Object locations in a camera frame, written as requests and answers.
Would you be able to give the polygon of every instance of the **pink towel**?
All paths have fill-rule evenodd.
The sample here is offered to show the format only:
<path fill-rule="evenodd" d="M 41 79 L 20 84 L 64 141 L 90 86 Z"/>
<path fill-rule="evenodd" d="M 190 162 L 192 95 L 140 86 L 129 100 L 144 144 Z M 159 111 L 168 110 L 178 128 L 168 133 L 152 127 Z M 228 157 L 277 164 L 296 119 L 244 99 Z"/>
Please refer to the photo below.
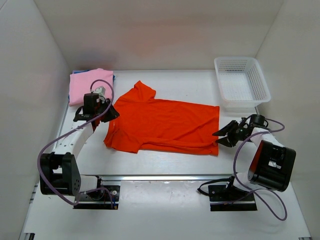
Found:
<path fill-rule="evenodd" d="M 107 71 L 102 68 L 77 74 L 71 74 L 69 88 L 69 105 L 72 106 L 76 104 L 83 104 L 84 95 L 90 93 L 90 85 L 94 80 L 106 80 L 113 87 L 113 76 L 113 71 Z M 100 86 L 103 86 L 105 88 L 104 97 L 106 99 L 111 99 L 111 89 L 106 83 L 98 81 L 93 85 L 92 89 L 95 90 Z"/>

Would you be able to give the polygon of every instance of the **white enclosure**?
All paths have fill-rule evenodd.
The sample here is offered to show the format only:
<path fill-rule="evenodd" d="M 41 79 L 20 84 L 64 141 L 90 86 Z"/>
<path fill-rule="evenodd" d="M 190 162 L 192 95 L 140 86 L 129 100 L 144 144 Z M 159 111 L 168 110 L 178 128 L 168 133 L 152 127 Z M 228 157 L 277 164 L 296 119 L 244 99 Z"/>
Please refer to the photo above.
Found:
<path fill-rule="evenodd" d="M 206 212 L 207 199 L 193 195 L 197 184 L 186 182 L 186 178 L 181 178 L 182 183 L 150 181 L 151 186 L 165 192 L 163 198 L 146 183 L 123 181 L 123 207 L 118 215 L 111 215 L 128 231 L 110 236 L 150 239 L 152 233 L 161 235 L 162 226 L 167 230 L 164 239 L 228 239 L 227 235 L 229 239 L 298 239 L 309 237 L 308 230 L 313 239 L 320 239 L 319 13 L 320 0 L 0 0 L 0 239 L 19 239 L 39 181 L 38 152 L 60 130 L 66 132 L 71 123 L 75 108 L 66 112 L 66 107 L 72 70 L 121 70 L 115 72 L 116 99 L 143 80 L 157 90 L 159 98 L 219 106 L 214 59 L 222 56 L 254 57 L 260 63 L 271 101 L 259 105 L 258 110 L 286 125 L 276 137 L 297 152 L 292 184 L 282 194 L 292 218 L 281 224 L 273 222 L 261 202 L 257 203 L 261 212 L 211 216 Z M 220 127 L 254 112 L 251 108 L 229 113 L 221 107 Z M 104 126 L 99 126 L 79 155 L 82 174 L 232 173 L 236 149 L 220 151 L 213 159 L 153 151 L 137 155 L 102 151 Z M 94 151 L 95 159 L 88 161 Z M 238 163 L 240 171 L 246 169 L 254 153 L 252 145 L 246 146 Z M 150 197 L 145 195 L 141 202 L 143 195 L 135 188 Z M 181 189 L 188 194 L 188 201 L 177 194 Z M 55 196 L 52 200 L 44 197 L 39 189 L 31 206 L 23 231 L 37 231 L 36 240 L 49 239 L 41 232 L 46 223 L 52 223 L 46 229 L 51 239 L 89 239 L 94 233 L 104 237 L 103 228 L 117 227 L 109 220 L 103 224 L 108 213 L 80 214 Z M 135 217 L 127 218 L 129 214 L 144 224 L 153 219 L 159 228 L 130 232 L 144 227 Z M 46 222 L 48 215 L 55 219 Z M 81 227 L 72 223 L 75 219 L 82 224 L 82 218 L 90 224 Z M 197 224 L 201 235 L 191 231 Z"/>

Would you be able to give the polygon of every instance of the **white wall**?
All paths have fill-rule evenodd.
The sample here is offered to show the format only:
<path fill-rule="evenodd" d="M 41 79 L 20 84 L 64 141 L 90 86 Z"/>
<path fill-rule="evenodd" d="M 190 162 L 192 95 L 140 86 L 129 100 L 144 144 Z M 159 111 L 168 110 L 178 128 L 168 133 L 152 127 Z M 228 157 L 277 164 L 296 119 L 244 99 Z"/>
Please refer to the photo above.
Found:
<path fill-rule="evenodd" d="M 313 239 L 320 239 L 320 0 L 283 4 L 257 54 L 272 95 L 259 110 L 282 121 L 296 150 L 292 184 Z"/>
<path fill-rule="evenodd" d="M 15 240 L 38 152 L 65 112 L 70 70 L 33 0 L 0 0 L 0 8 L 0 239 Z"/>
<path fill-rule="evenodd" d="M 72 69 L 213 69 L 254 57 L 283 0 L 35 0 Z"/>

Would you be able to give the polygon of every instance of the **purple cable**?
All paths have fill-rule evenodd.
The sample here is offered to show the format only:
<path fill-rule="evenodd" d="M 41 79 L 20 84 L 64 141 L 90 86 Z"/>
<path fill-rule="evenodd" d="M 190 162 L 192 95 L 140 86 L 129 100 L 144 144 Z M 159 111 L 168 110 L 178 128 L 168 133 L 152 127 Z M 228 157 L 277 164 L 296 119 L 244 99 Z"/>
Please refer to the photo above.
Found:
<path fill-rule="evenodd" d="M 52 140 L 52 141 L 49 142 L 47 145 L 45 145 L 45 146 L 40 150 L 39 155 L 38 155 L 38 158 L 37 158 L 37 162 L 36 162 L 36 165 L 37 165 L 39 174 L 40 174 L 41 178 L 43 179 L 43 181 L 45 182 L 45 184 L 46 184 L 56 195 L 58 195 L 62 200 L 64 200 L 66 203 L 68 203 L 68 204 L 70 204 L 70 205 L 72 205 L 72 206 L 77 205 L 77 204 L 79 203 L 79 199 L 76 198 L 76 201 L 75 201 L 75 202 L 72 202 L 72 201 L 70 201 L 69 199 L 67 199 L 65 196 L 63 196 L 57 189 L 55 189 L 54 186 L 52 186 L 52 184 L 51 184 L 51 183 L 48 181 L 48 179 L 46 178 L 44 172 L 42 171 L 42 169 L 41 169 L 41 164 L 40 164 L 40 160 L 41 160 L 41 155 L 44 153 L 44 151 L 45 151 L 50 145 L 54 144 L 55 142 L 59 141 L 60 139 L 63 139 L 63 138 L 65 138 L 65 137 L 69 136 L 70 134 L 73 134 L 75 131 L 77 131 L 77 130 L 83 128 L 84 126 L 92 123 L 93 121 L 99 119 L 101 116 L 103 116 L 104 114 L 106 114 L 107 111 L 110 109 L 111 104 L 112 104 L 112 102 L 113 102 L 113 100 L 114 100 L 114 97 L 115 97 L 115 92 L 114 92 L 113 87 L 112 87 L 112 86 L 110 85 L 110 83 L 108 83 L 107 81 L 105 81 L 105 80 L 103 80 L 103 79 L 97 79 L 97 80 L 95 80 L 95 81 L 92 82 L 92 84 L 91 84 L 91 86 L 90 86 L 90 91 L 92 91 L 92 87 L 93 87 L 94 83 L 96 83 L 96 82 L 104 82 L 104 83 L 108 84 L 108 86 L 110 87 L 110 89 L 111 89 L 111 95 L 112 95 L 111 100 L 110 100 L 110 104 L 106 107 L 106 109 L 104 110 L 104 112 L 101 113 L 100 115 L 98 115 L 98 116 L 94 117 L 93 119 L 87 121 L 86 123 L 78 126 L 77 128 L 72 129 L 71 131 L 69 131 L 69 132 L 67 132 L 67 133 L 65 133 L 65 134 L 57 137 L 55 140 Z M 96 189 L 88 190 L 88 191 L 85 191 L 85 192 L 86 192 L 86 193 L 91 193 L 91 192 L 95 192 L 95 191 L 99 191 L 99 190 L 104 190 L 104 191 L 106 191 L 106 192 L 108 193 L 109 198 L 110 198 L 110 202 L 111 202 L 111 208 L 113 208 L 114 205 L 113 205 L 113 201 L 112 201 L 112 196 L 111 196 L 110 191 L 109 191 L 107 188 L 105 188 L 105 187 L 98 187 L 98 188 L 96 188 Z"/>
<path fill-rule="evenodd" d="M 235 179 L 239 182 L 239 184 L 241 186 L 243 186 L 244 188 L 250 190 L 249 194 L 255 194 L 266 206 L 267 208 L 270 210 L 270 212 L 280 221 L 285 221 L 288 217 L 288 212 L 287 212 L 287 208 L 286 208 L 286 205 L 284 203 L 284 201 L 281 199 L 281 197 L 276 193 L 274 192 L 273 190 L 270 190 L 270 189 L 256 189 L 256 190 L 252 190 L 252 188 L 246 186 L 245 184 L 243 184 L 240 179 L 238 178 L 237 176 L 237 171 L 236 171 L 236 162 L 237 162 L 237 158 L 238 158 L 238 155 L 239 155 L 239 152 L 241 150 L 241 148 L 245 145 L 245 143 L 247 143 L 252 137 L 254 136 L 257 136 L 257 135 L 264 135 L 264 134 L 268 134 L 268 133 L 276 133 L 276 132 L 280 132 L 282 130 L 285 129 L 285 125 L 283 125 L 281 122 L 279 121 L 276 121 L 276 120 L 272 120 L 272 119 L 269 119 L 269 118 L 266 118 L 267 121 L 271 121 L 271 122 L 274 122 L 274 123 L 277 123 L 279 125 L 282 126 L 282 128 L 280 129 L 277 129 L 277 130 L 270 130 L 270 131 L 261 131 L 261 132 L 256 132 L 250 136 L 248 136 L 241 144 L 240 146 L 238 147 L 238 149 L 236 150 L 235 152 L 235 155 L 234 155 L 234 160 L 233 160 L 233 174 L 234 174 L 234 177 Z M 281 202 L 282 206 L 283 206 L 283 209 L 284 209 L 284 218 L 280 218 L 274 211 L 273 209 L 270 207 L 270 205 L 258 194 L 256 193 L 257 190 L 266 190 L 266 191 L 269 191 L 271 193 L 273 193 Z"/>

